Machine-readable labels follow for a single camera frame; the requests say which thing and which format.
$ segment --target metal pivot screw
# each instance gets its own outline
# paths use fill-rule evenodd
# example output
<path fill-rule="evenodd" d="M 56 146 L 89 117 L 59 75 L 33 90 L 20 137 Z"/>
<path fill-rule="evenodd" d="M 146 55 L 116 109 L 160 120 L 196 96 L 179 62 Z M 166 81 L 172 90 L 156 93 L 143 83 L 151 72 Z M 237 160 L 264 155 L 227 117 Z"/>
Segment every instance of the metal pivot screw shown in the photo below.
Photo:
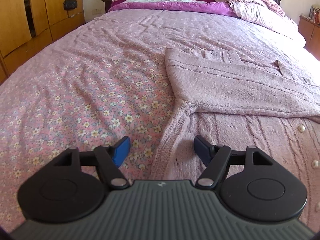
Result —
<path fill-rule="evenodd" d="M 213 185 L 213 183 L 214 183 L 214 181 L 209 178 L 203 178 L 203 179 L 198 180 L 198 184 L 202 187 L 210 187 Z"/>
<path fill-rule="evenodd" d="M 122 178 L 116 178 L 116 179 L 111 180 L 111 184 L 115 187 L 122 187 L 125 184 L 127 184 L 127 181 Z"/>

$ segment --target magenta blanket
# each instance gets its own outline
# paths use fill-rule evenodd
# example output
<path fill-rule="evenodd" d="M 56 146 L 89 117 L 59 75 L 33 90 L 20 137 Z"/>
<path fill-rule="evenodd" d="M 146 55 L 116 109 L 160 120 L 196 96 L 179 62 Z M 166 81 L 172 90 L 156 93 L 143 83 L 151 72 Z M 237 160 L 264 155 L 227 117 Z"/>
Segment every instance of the magenta blanket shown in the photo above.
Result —
<path fill-rule="evenodd" d="M 130 136 L 131 152 L 120 169 L 130 180 L 148 179 L 153 165 L 161 165 L 156 150 L 175 105 L 165 49 L 217 47 L 235 49 L 247 64 L 278 59 L 320 85 L 320 62 L 288 37 L 236 17 L 182 11 L 107 13 L 18 68 L 0 86 L 0 225 L 12 230 L 23 222 L 19 186 L 69 146 L 85 151 Z M 276 67 L 269 71 L 278 73 Z M 319 188 L 320 170 L 312 167 L 320 160 L 319 124 L 300 117 L 288 122 L 212 113 L 194 125 L 206 130 L 211 142 L 235 150 L 257 145 L 299 178 L 309 195 Z M 304 133 L 297 130 L 300 125 L 306 127 Z M 286 140 L 276 144 L 279 134 Z M 192 139 L 183 145 L 191 148 Z M 176 159 L 171 171 L 179 177 L 173 179 L 193 179 L 203 170 L 194 154 Z M 301 216 L 314 231 L 320 230 L 319 202 L 315 195 Z"/>
<path fill-rule="evenodd" d="M 109 11 L 121 9 L 162 9 L 237 17 L 228 3 L 215 0 L 113 0 Z"/>

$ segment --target gray ribbed plate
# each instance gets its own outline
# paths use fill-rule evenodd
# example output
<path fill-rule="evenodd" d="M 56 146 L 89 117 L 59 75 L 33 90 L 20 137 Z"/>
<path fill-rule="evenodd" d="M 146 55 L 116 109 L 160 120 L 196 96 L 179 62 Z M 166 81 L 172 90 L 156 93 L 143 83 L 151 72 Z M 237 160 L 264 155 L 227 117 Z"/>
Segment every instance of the gray ribbed plate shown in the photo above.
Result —
<path fill-rule="evenodd" d="M 215 193 L 188 180 L 137 180 L 113 191 L 98 210 L 66 224 L 26 221 L 11 236 L 16 240 L 304 240 L 313 232 L 298 220 L 258 225 L 228 212 Z"/>

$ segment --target pink floral bedsheet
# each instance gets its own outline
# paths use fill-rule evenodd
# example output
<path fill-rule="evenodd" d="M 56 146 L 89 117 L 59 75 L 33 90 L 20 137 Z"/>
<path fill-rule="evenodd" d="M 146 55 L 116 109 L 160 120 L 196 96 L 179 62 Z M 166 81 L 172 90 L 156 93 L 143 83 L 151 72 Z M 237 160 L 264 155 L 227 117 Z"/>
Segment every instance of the pink floral bedsheet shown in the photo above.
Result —
<path fill-rule="evenodd" d="M 147 179 L 174 96 L 164 50 L 234 48 L 260 62 L 288 62 L 313 76 L 317 61 L 292 40 L 234 17 L 121 10 L 51 44 L 0 86 L 0 225 L 23 222 L 16 193 L 69 146 L 81 151 L 127 135 L 129 179 Z"/>

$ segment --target black circular wheel cover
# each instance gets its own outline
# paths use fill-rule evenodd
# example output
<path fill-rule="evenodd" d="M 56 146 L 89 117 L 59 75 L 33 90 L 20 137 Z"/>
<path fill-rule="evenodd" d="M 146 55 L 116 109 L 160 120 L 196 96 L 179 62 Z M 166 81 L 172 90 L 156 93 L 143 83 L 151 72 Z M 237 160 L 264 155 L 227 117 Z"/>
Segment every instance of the black circular wheel cover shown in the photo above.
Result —
<path fill-rule="evenodd" d="M 66 223 L 94 211 L 102 202 L 104 192 L 95 177 L 60 169 L 29 178 L 18 191 L 18 202 L 28 219 Z"/>
<path fill-rule="evenodd" d="M 284 186 L 274 179 L 256 179 L 249 183 L 248 192 L 257 199 L 275 200 L 284 194 Z"/>
<path fill-rule="evenodd" d="M 297 217 L 306 204 L 307 190 L 286 169 L 274 166 L 279 169 L 269 172 L 253 166 L 226 179 L 220 190 L 223 202 L 236 214 L 257 222 Z"/>

